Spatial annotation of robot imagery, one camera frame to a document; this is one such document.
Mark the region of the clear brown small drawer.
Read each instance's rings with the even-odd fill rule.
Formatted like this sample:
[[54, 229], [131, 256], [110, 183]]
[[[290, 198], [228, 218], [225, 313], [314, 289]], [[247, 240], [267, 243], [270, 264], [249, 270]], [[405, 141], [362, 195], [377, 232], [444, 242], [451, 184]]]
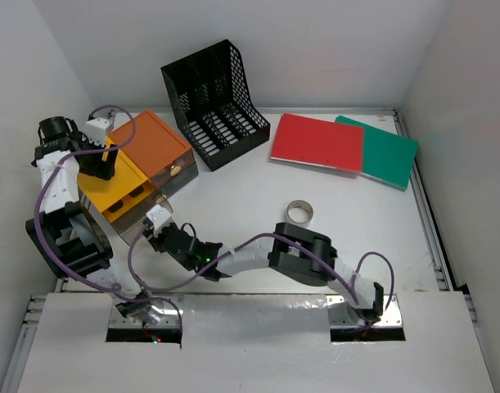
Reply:
[[110, 223], [115, 232], [130, 245], [133, 239], [147, 225], [158, 227], [159, 222], [168, 221], [173, 214], [173, 208], [168, 197], [160, 192], [153, 192], [138, 204]]

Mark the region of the white tape roll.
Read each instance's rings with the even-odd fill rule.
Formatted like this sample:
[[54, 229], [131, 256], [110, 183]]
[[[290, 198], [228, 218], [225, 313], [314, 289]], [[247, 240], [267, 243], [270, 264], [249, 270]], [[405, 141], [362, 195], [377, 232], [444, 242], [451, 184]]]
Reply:
[[314, 217], [313, 207], [304, 200], [294, 200], [286, 207], [285, 220], [289, 224], [308, 228]]

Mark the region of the red notebook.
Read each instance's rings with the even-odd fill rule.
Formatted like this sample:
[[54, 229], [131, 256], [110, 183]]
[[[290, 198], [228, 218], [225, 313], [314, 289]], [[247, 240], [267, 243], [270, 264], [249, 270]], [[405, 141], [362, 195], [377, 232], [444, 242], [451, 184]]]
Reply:
[[277, 126], [270, 157], [360, 173], [363, 140], [363, 128], [358, 126], [284, 114]]

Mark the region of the green notebook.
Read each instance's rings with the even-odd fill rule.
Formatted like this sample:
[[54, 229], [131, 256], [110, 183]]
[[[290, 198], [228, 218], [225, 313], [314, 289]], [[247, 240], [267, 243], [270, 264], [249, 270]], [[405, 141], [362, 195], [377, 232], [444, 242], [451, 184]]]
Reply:
[[363, 129], [362, 173], [384, 184], [406, 190], [419, 143], [342, 115], [336, 123]]

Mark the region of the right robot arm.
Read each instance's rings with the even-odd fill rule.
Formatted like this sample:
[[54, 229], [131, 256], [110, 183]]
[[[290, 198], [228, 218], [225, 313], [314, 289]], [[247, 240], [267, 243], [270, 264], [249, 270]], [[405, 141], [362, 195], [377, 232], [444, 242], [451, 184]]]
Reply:
[[360, 275], [360, 268], [343, 262], [331, 239], [286, 222], [272, 233], [261, 233], [229, 249], [221, 243], [202, 242], [177, 224], [150, 225], [142, 235], [154, 251], [166, 253], [185, 270], [212, 282], [239, 273], [271, 269], [309, 287], [328, 287], [344, 297], [365, 325], [381, 320], [384, 288]]

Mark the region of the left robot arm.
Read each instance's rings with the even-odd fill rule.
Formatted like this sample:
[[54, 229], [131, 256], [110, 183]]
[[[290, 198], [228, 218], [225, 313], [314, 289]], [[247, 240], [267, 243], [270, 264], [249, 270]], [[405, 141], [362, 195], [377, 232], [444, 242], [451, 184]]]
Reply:
[[161, 209], [159, 194], [122, 151], [141, 131], [135, 119], [130, 125], [126, 139], [116, 142], [110, 138], [112, 123], [95, 115], [83, 129], [64, 116], [42, 120], [32, 162], [42, 190], [25, 229], [58, 278], [111, 295], [122, 317], [147, 323], [154, 303], [150, 292], [113, 260], [108, 236], [81, 200], [87, 197], [120, 235], [136, 236], [152, 225], [148, 215]]

